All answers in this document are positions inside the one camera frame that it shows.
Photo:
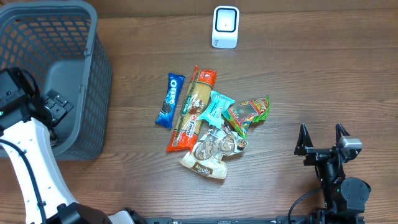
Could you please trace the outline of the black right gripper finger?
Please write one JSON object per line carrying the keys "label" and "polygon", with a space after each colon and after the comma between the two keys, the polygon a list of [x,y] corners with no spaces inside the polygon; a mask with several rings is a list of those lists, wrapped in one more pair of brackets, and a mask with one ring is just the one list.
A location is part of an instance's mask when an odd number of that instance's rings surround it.
{"label": "black right gripper finger", "polygon": [[336,124],[335,133],[336,133],[336,146],[346,146],[350,134],[347,132],[347,130],[345,130],[345,128],[341,123]]}
{"label": "black right gripper finger", "polygon": [[310,135],[308,133],[306,125],[303,123],[300,125],[299,137],[295,147],[294,154],[298,156],[305,156],[312,151],[313,151],[313,144],[310,139]]}

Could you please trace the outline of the green candy bag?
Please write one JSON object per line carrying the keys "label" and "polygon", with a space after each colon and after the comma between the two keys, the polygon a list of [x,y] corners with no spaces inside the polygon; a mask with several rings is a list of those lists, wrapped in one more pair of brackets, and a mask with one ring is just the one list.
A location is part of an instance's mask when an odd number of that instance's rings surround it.
{"label": "green candy bag", "polygon": [[252,123],[265,121],[270,112],[269,97],[244,101],[230,106],[224,113],[224,118],[232,125],[236,132],[246,139],[248,129]]}

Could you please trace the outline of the teal wipes packet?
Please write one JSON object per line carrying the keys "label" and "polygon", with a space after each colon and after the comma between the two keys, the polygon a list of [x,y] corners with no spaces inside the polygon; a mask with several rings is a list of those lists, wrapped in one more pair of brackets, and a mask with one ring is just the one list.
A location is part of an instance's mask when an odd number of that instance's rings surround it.
{"label": "teal wipes packet", "polygon": [[225,95],[222,95],[214,90],[210,93],[211,102],[202,112],[197,120],[206,120],[210,126],[221,129],[223,124],[222,114],[232,105],[235,101]]}

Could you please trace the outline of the white brown cookie bag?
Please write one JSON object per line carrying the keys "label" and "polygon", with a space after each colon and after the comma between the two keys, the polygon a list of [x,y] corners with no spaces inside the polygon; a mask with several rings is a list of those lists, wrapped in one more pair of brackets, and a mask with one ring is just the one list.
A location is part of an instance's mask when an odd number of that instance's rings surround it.
{"label": "white brown cookie bag", "polygon": [[205,177],[225,179],[228,173],[224,156],[242,153],[248,142],[224,122],[221,128],[210,126],[191,152],[180,160],[181,165]]}

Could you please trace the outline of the orange pasta packet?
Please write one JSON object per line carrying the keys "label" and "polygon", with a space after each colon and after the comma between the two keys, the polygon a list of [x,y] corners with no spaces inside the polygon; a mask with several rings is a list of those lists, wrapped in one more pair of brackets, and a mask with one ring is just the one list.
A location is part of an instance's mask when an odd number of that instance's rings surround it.
{"label": "orange pasta packet", "polygon": [[167,152],[192,151],[202,125],[202,120],[198,117],[209,104],[216,76],[215,70],[202,70],[198,65],[195,66],[186,97],[182,103],[180,116],[166,147]]}

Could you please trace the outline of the blue packet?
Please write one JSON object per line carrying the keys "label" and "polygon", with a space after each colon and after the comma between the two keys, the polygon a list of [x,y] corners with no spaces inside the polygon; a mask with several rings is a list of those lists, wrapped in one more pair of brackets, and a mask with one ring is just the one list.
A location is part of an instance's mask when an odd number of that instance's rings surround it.
{"label": "blue packet", "polygon": [[155,123],[171,129],[175,109],[177,107],[178,98],[180,96],[185,77],[183,75],[169,73],[168,78],[167,94]]}

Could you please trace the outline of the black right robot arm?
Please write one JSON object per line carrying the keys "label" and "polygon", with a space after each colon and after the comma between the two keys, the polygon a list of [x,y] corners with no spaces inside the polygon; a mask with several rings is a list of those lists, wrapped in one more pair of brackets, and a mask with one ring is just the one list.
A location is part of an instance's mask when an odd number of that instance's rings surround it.
{"label": "black right robot arm", "polygon": [[365,211],[371,187],[359,178],[345,176],[343,164],[354,160],[363,144],[341,123],[336,124],[335,129],[336,143],[329,149],[316,149],[306,125],[302,124],[294,154],[305,156],[303,164],[313,166],[321,182],[325,209],[315,212],[313,221],[359,223],[358,215]]}

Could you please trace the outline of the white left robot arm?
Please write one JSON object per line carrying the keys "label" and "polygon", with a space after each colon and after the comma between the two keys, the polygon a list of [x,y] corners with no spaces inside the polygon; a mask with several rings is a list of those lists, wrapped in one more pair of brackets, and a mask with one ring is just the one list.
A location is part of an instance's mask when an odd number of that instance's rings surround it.
{"label": "white left robot arm", "polygon": [[20,68],[1,70],[1,148],[9,156],[25,205],[26,223],[137,223],[124,209],[108,216],[80,204],[55,161],[53,114],[34,77]]}

